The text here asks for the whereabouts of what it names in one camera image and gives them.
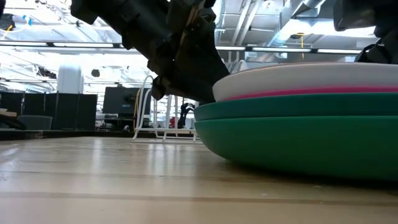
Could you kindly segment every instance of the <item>white pillar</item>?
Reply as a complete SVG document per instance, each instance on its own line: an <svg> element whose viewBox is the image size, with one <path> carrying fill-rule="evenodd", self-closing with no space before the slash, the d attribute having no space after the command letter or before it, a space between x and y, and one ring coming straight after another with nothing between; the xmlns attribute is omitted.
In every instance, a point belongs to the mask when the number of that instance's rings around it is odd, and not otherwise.
<svg viewBox="0 0 398 224"><path fill-rule="evenodd" d="M59 68L57 81L57 90L60 93L83 93L85 80L81 65L64 62Z"/></svg>

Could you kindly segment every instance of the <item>black monitor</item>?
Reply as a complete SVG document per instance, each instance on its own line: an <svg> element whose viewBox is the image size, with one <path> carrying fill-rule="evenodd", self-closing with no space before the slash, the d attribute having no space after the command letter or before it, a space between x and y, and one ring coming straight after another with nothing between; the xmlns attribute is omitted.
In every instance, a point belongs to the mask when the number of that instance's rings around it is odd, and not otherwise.
<svg viewBox="0 0 398 224"><path fill-rule="evenodd" d="M106 87L102 112L107 114L134 114L138 90L139 88ZM142 106L144 106L144 97L148 90L148 88L144 89ZM146 99L144 114L150 114L150 99L149 94Z"/></svg>

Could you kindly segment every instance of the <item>wooden table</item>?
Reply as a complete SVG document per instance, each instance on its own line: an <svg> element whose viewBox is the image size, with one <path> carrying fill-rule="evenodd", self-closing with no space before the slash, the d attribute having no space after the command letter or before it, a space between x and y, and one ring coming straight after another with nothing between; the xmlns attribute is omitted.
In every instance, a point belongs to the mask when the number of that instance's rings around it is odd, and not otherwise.
<svg viewBox="0 0 398 224"><path fill-rule="evenodd" d="M0 223L398 223L398 196L260 174L201 145L3 141Z"/></svg>
<svg viewBox="0 0 398 224"><path fill-rule="evenodd" d="M9 116L9 117L13 117L13 118L17 117L17 113L10 112L10 111L0 111L0 114L1 115L6 115L6 116Z"/></svg>

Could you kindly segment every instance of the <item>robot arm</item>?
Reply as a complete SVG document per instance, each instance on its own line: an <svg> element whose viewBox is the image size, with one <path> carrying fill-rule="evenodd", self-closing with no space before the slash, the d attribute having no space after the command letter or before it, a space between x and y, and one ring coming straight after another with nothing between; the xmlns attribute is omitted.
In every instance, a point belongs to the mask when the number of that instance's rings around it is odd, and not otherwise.
<svg viewBox="0 0 398 224"><path fill-rule="evenodd" d="M335 29L376 26L374 35L380 40L367 46L357 62L398 64L398 1L336 0L333 9Z"/></svg>
<svg viewBox="0 0 398 224"><path fill-rule="evenodd" d="M215 49L215 0L73 0L72 15L102 18L158 74L152 96L178 95L209 103L212 86L229 75Z"/></svg>

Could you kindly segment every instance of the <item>green plate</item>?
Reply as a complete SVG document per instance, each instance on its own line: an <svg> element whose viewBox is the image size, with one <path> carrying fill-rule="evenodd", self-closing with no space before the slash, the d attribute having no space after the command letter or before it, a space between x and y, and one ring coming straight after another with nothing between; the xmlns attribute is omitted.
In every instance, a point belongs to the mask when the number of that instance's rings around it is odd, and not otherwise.
<svg viewBox="0 0 398 224"><path fill-rule="evenodd" d="M195 119L398 115L398 93L330 93L231 100L195 109Z"/></svg>
<svg viewBox="0 0 398 224"><path fill-rule="evenodd" d="M272 170L398 180L398 116L199 121L205 146L225 159Z"/></svg>

